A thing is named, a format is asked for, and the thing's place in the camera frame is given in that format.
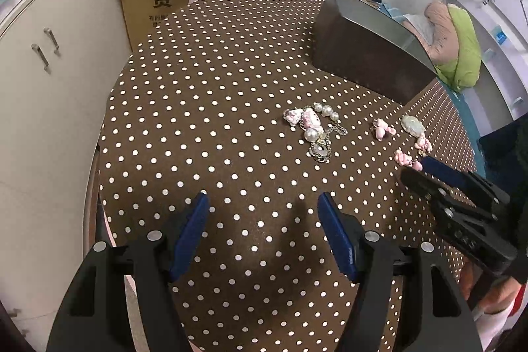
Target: white cabinet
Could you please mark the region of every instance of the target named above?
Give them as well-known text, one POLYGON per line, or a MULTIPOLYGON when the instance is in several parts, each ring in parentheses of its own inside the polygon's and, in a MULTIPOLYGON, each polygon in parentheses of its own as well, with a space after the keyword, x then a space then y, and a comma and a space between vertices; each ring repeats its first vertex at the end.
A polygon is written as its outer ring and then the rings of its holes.
POLYGON ((37 351, 83 258, 91 161, 129 54, 120 0, 33 0, 0 36, 0 300, 37 351))

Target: human hand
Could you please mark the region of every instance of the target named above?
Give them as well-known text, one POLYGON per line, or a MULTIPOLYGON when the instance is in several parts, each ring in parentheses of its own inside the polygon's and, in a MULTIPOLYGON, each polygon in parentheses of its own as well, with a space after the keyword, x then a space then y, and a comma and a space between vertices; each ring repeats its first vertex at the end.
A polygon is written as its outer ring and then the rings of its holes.
MULTIPOLYGON (((467 258, 464 258, 464 266, 460 271, 458 284, 465 300, 469 298, 469 294, 471 294, 471 290, 476 281, 477 279, 474 276, 473 263, 467 258)), ((515 300, 520 289, 521 284, 514 278, 509 277, 498 285, 493 286, 493 288, 491 288, 479 302, 478 306, 487 314, 502 312, 515 300)))

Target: cardboard box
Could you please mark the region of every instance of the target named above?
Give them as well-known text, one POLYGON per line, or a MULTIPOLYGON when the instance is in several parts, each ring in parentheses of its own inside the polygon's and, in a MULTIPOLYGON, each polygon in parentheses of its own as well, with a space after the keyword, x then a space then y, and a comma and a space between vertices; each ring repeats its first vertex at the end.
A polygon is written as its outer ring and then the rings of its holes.
POLYGON ((179 11, 189 0, 121 0, 132 50, 145 41, 156 26, 179 11))

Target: round table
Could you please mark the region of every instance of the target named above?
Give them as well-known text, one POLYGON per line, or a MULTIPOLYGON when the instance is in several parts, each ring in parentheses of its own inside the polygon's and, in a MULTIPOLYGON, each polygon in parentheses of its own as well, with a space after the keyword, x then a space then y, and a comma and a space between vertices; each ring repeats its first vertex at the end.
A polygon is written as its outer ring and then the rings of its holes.
MULTIPOLYGON (((447 93, 434 80, 406 107, 311 64, 323 0, 201 0, 167 18, 130 57, 102 126, 100 196, 118 245, 158 229, 199 191, 210 215, 173 297, 203 350, 332 351, 357 286, 337 269, 316 214, 329 191, 364 228, 401 245, 430 241, 456 275, 458 252, 438 239, 425 201, 392 160, 416 155, 403 114, 426 126, 433 156, 475 170, 447 93), (348 130, 317 163, 287 108, 330 104, 348 130), (398 133, 378 142, 383 118, 398 133)), ((380 350, 397 328, 394 280, 380 350)))

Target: green blanket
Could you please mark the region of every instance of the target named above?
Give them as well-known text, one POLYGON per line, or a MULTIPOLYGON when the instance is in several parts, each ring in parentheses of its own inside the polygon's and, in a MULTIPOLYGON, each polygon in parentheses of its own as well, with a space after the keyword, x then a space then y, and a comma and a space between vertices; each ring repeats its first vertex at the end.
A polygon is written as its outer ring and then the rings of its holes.
POLYGON ((456 92, 473 87, 480 75, 482 56, 471 17, 466 10, 448 5, 458 36, 458 59, 435 66, 438 77, 456 92))

